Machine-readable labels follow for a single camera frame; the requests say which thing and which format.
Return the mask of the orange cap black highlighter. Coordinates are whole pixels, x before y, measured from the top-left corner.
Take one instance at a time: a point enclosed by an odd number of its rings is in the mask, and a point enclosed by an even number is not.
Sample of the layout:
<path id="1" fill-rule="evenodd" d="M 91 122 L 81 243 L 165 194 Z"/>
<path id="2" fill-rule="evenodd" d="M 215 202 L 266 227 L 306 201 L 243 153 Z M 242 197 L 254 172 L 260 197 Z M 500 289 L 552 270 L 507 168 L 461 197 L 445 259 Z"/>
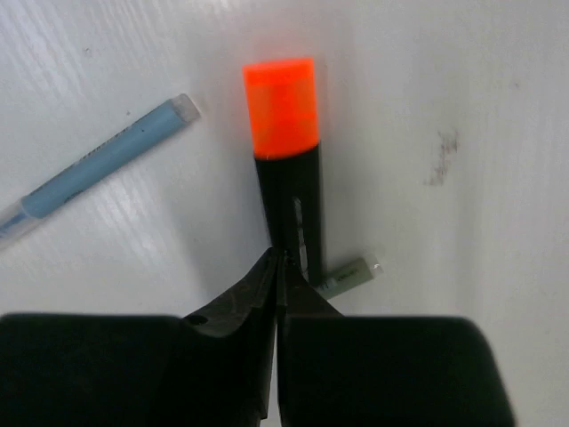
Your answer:
<path id="1" fill-rule="evenodd" d="M 317 287 L 324 273 L 314 61 L 300 57 L 246 65 L 243 78 L 271 243 Z"/>

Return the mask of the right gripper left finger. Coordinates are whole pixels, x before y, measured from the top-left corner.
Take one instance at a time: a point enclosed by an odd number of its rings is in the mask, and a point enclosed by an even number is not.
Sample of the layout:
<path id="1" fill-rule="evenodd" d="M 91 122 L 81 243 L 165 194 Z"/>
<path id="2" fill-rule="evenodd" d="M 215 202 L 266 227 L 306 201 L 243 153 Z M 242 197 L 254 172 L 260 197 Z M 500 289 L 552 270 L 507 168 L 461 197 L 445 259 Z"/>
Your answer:
<path id="1" fill-rule="evenodd" d="M 202 408 L 212 421 L 261 421 L 268 415 L 276 323 L 278 252 L 268 249 L 237 283 L 188 314 Z"/>

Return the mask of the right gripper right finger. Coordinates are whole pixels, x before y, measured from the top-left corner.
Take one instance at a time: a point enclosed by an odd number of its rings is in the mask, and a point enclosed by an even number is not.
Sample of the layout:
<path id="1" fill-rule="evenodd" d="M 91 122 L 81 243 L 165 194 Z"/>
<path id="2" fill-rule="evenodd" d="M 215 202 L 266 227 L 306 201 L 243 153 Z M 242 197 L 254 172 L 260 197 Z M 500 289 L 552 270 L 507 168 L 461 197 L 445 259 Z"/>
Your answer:
<path id="1" fill-rule="evenodd" d="M 277 267 L 277 396 L 283 426 L 305 422 L 302 405 L 316 405 L 309 419 L 324 414 L 325 387 L 331 382 L 333 362 L 324 355 L 323 333 L 331 318 L 342 315 L 301 275 L 283 254 Z"/>

